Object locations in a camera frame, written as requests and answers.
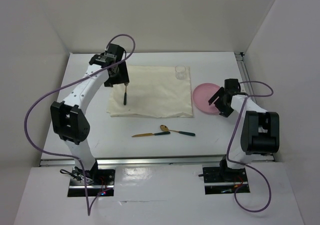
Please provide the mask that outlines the gold fork green handle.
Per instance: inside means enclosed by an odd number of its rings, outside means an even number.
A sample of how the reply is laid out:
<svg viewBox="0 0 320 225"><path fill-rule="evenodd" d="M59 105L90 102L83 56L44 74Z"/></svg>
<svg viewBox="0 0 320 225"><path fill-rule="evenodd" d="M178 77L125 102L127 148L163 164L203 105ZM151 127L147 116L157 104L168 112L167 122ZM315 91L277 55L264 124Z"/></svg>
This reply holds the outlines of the gold fork green handle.
<svg viewBox="0 0 320 225"><path fill-rule="evenodd" d="M127 88L128 88L129 83L125 83L125 89L124 89L124 96L123 96L123 105L127 105Z"/></svg>

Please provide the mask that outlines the pink plate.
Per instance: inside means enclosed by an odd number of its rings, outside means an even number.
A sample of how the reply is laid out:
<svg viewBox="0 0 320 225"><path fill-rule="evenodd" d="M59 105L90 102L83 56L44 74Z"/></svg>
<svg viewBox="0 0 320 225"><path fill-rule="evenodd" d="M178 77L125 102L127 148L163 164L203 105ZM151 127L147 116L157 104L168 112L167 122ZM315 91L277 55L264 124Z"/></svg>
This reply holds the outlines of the pink plate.
<svg viewBox="0 0 320 225"><path fill-rule="evenodd" d="M210 98L220 89L220 86L214 83L202 83L192 92L192 99L195 106L203 113L218 115L219 110L214 104L209 105Z"/></svg>

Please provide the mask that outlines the cream cloth napkin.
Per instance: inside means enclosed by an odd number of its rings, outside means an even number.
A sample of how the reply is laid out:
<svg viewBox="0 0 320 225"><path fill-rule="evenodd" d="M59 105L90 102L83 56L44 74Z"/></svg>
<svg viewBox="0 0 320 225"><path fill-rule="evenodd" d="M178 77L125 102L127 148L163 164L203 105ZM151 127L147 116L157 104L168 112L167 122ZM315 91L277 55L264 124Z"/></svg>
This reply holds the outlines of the cream cloth napkin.
<svg viewBox="0 0 320 225"><path fill-rule="evenodd" d="M190 68L186 78L176 78L174 66L127 66L129 84L124 105L125 85L111 89L107 112L111 117L192 118Z"/></svg>

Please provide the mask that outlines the clear drinking glass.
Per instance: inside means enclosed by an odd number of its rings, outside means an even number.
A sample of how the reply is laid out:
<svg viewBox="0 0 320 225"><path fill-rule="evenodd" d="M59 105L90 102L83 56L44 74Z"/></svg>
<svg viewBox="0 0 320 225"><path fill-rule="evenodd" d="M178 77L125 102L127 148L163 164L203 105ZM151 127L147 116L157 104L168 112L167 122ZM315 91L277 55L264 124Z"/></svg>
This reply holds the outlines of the clear drinking glass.
<svg viewBox="0 0 320 225"><path fill-rule="evenodd" d="M187 76L187 68L183 65L177 65L175 67L175 77L178 80L184 80Z"/></svg>

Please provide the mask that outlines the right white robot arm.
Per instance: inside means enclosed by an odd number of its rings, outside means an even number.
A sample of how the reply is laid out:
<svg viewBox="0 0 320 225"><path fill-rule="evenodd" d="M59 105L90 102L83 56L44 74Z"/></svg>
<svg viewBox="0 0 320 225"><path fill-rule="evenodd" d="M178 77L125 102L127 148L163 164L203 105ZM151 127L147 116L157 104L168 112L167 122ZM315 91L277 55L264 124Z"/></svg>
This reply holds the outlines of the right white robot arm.
<svg viewBox="0 0 320 225"><path fill-rule="evenodd" d="M218 175L226 182L241 175L254 155L275 154L280 148L279 114L257 105L251 95L241 91L241 84L236 78L225 79L224 86L208 100L222 117L238 113L226 155L219 163Z"/></svg>

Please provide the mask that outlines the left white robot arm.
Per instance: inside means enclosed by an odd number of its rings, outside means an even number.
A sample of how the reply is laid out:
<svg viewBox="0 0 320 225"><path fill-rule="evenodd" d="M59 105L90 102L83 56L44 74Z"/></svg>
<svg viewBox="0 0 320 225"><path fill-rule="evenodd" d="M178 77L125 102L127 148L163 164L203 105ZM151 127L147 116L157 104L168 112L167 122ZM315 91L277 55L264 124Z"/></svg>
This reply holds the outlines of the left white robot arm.
<svg viewBox="0 0 320 225"><path fill-rule="evenodd" d="M68 146L75 157L75 170L88 185L97 182L99 178L98 162L91 153L88 135L90 124L85 116L87 108L101 86L128 85L129 74L127 65L120 62L126 50L111 43L105 52L95 54L89 61L81 81L72 92L61 102L53 102L50 106L52 127L61 140Z"/></svg>

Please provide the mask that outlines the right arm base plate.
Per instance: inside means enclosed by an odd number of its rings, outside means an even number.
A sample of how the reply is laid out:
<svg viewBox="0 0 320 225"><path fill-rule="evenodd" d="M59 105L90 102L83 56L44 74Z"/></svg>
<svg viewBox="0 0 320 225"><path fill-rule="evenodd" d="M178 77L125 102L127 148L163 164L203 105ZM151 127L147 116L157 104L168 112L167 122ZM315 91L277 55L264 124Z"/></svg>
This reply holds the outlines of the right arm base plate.
<svg viewBox="0 0 320 225"><path fill-rule="evenodd" d="M250 193L246 170L221 171L220 167L203 167L202 174L204 192L206 195L233 194L236 189L238 193Z"/></svg>

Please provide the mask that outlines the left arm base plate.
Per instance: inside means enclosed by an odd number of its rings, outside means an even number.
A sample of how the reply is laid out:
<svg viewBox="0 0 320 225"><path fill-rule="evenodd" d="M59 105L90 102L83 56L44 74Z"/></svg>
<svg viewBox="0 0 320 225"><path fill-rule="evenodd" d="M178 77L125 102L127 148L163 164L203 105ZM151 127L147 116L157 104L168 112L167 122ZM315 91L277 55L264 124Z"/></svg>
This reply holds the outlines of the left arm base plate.
<svg viewBox="0 0 320 225"><path fill-rule="evenodd" d="M87 178L88 196L93 198L100 194L101 197L113 197L115 172L114 169L99 169L93 179ZM71 174L67 196L69 198L85 197L83 175L77 173L74 168Z"/></svg>

